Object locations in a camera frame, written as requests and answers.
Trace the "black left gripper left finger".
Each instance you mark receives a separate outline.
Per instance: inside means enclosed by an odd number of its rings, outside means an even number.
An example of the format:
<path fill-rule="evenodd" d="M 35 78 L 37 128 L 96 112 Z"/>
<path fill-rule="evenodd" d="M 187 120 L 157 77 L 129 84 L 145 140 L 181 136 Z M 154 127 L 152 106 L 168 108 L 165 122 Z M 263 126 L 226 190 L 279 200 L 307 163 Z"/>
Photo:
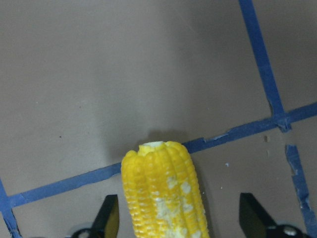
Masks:
<path fill-rule="evenodd" d="M 117 194 L 107 195 L 90 228 L 75 231 L 71 238 L 116 238 L 119 230 Z"/>

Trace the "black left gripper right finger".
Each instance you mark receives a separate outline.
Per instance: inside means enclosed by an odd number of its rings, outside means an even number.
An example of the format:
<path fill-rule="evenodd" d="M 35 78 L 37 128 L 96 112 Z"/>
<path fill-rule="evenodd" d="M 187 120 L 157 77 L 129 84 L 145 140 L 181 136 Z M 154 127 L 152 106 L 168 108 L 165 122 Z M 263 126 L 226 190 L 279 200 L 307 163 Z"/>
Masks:
<path fill-rule="evenodd" d="M 291 224 L 278 224 L 252 193 L 241 193 L 239 225 L 247 238 L 307 238 L 309 235 Z"/>

